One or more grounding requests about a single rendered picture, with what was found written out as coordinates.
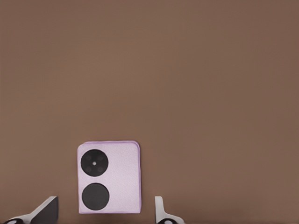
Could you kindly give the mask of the lilac flip phone, black circles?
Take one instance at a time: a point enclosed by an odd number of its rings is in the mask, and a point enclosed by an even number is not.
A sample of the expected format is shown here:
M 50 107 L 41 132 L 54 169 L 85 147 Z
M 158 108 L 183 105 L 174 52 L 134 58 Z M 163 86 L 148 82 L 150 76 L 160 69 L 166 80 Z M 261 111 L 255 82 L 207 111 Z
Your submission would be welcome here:
M 140 147 L 133 140 L 90 141 L 77 149 L 80 214 L 140 213 Z

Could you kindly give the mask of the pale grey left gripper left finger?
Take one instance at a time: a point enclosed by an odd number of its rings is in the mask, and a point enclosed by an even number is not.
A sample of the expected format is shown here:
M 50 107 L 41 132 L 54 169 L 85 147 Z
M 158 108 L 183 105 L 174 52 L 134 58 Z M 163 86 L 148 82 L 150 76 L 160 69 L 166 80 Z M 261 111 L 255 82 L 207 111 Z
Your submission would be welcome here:
M 13 217 L 2 224 L 57 224 L 58 196 L 50 196 L 31 213 Z

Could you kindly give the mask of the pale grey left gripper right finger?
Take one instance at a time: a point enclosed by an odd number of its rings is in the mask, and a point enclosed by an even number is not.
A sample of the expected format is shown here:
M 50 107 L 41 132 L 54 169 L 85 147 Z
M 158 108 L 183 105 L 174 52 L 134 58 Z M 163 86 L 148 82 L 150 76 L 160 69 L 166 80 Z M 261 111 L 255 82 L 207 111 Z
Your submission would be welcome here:
M 161 196 L 155 196 L 155 223 L 156 224 L 185 224 L 178 216 L 168 214 L 164 210 L 164 201 Z

